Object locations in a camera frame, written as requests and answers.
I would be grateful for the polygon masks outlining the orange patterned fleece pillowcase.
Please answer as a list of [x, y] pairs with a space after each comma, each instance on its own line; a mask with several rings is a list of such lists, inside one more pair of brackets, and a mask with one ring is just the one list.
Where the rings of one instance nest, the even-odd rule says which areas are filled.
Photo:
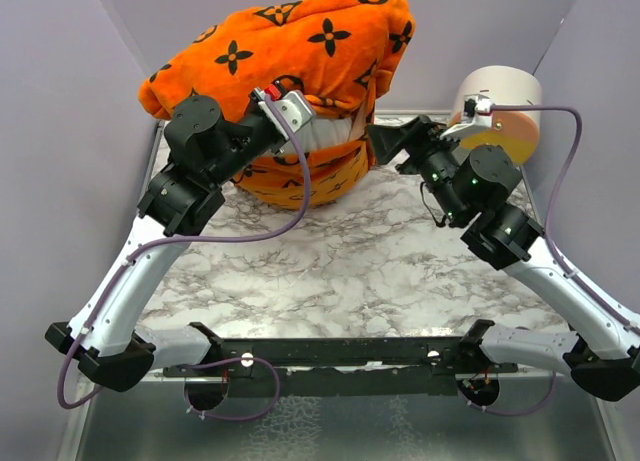
[[252, 7], [200, 33], [140, 86], [142, 108], [169, 119], [191, 95], [207, 95], [225, 118], [245, 113], [250, 91], [274, 82], [299, 90], [315, 117], [366, 123], [348, 153], [297, 156], [293, 146], [257, 158], [233, 178], [260, 201], [296, 210], [337, 201], [375, 166], [366, 128], [390, 87], [416, 21], [408, 0], [298, 0]]

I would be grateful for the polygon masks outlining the white pillow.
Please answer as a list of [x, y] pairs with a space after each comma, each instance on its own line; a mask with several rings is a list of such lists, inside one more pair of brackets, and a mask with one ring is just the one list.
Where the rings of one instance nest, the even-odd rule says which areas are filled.
[[349, 152], [365, 126], [362, 120], [316, 117], [296, 133], [296, 139], [305, 154], [336, 158]]

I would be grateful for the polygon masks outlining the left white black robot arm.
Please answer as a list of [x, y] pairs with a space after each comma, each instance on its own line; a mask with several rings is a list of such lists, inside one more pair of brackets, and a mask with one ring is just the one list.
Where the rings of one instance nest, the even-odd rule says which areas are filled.
[[300, 91], [279, 83], [256, 88], [249, 98], [237, 122], [205, 95], [174, 108], [164, 129], [168, 163], [142, 195], [116, 261], [71, 320], [47, 329], [46, 340], [96, 385], [125, 392], [151, 370], [189, 365], [206, 376], [220, 366], [216, 337], [202, 324], [154, 331], [138, 321], [169, 268], [223, 206], [224, 184], [256, 158], [277, 152], [314, 116]]

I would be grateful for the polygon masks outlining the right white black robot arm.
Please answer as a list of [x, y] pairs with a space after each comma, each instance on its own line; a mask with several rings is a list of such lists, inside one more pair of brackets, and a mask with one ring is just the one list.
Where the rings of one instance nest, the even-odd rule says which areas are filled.
[[619, 401], [639, 386], [639, 316], [580, 276], [545, 229], [510, 203], [522, 176], [501, 147], [480, 145], [457, 161], [459, 142], [492, 126], [489, 115], [450, 128], [419, 116], [366, 129], [379, 164], [406, 152], [396, 169], [422, 177], [444, 213], [441, 225], [463, 229], [461, 239], [477, 258], [531, 289], [570, 327], [552, 334], [479, 320], [460, 341], [461, 364], [472, 372], [506, 363], [541, 368], [596, 398]]

